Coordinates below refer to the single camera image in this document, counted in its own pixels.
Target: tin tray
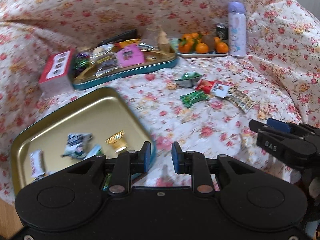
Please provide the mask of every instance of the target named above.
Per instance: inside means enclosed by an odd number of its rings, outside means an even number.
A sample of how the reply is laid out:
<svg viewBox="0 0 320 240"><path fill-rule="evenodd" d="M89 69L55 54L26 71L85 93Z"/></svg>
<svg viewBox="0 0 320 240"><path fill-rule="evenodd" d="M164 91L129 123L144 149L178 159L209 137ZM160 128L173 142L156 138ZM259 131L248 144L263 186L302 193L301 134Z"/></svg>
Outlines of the tin tray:
<svg viewBox="0 0 320 240"><path fill-rule="evenodd" d="M110 87L99 88L59 108L20 133L11 146L11 169L17 194L33 181L29 154L44 151L46 171L60 171L79 160L61 158L69 133L92 133L89 149L100 144L107 158L115 158L114 149L105 143L113 134L124 130L129 149L140 150L151 142L151 163L156 155L155 143L121 96Z"/></svg>

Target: thermos bottle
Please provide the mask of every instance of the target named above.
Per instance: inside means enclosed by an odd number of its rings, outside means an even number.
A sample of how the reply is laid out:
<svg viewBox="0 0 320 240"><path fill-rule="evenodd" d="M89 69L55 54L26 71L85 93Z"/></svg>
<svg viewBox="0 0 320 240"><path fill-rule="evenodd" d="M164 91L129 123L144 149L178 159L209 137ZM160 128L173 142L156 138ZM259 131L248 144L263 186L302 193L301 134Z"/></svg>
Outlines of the thermos bottle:
<svg viewBox="0 0 320 240"><path fill-rule="evenodd" d="M230 2L228 11L229 54L244 57L247 37L244 5L240 2Z"/></svg>

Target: bed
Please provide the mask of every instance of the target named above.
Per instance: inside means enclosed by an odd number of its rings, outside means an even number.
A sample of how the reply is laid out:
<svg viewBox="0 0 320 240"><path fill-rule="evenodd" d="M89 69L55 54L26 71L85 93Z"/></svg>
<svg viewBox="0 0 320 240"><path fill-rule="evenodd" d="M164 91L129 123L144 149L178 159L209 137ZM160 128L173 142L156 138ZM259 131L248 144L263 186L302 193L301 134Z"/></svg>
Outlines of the bed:
<svg viewBox="0 0 320 240"><path fill-rule="evenodd" d="M26 127L92 91L45 98L38 79L47 57L70 48L91 47L137 27L162 25L169 36L209 32L226 22L232 0L0 0L0 198L14 202L10 145ZM157 159L146 186L190 185L174 174L171 143L207 157L228 154L290 182L299 174L255 145L250 119L272 117L320 126L320 22L296 0L237 0L247 11L247 56L180 59L173 69L117 79L115 88L156 140ZM174 80L197 71L208 80L236 85L256 103L244 114L216 97L183 107L190 89Z"/></svg>

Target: purple bottle cap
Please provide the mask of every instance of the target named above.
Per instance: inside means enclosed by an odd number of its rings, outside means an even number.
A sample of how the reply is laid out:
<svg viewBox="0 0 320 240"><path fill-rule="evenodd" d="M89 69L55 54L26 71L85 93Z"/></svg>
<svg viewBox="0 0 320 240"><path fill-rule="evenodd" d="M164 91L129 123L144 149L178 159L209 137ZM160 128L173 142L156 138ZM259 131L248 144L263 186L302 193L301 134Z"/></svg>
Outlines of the purple bottle cap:
<svg viewBox="0 0 320 240"><path fill-rule="evenodd" d="M245 14L244 5L240 2L230 2L228 6L229 13Z"/></svg>

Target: kiwi fruit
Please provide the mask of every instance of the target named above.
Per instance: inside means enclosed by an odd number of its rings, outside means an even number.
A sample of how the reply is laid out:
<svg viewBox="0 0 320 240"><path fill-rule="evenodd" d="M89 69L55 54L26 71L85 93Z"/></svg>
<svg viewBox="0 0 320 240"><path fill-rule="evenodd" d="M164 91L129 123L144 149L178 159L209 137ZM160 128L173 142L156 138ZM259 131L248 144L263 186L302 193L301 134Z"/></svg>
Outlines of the kiwi fruit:
<svg viewBox="0 0 320 240"><path fill-rule="evenodd" d="M215 50L215 41L212 35L203 35L201 38L201 42L208 45L209 52L212 52Z"/></svg>

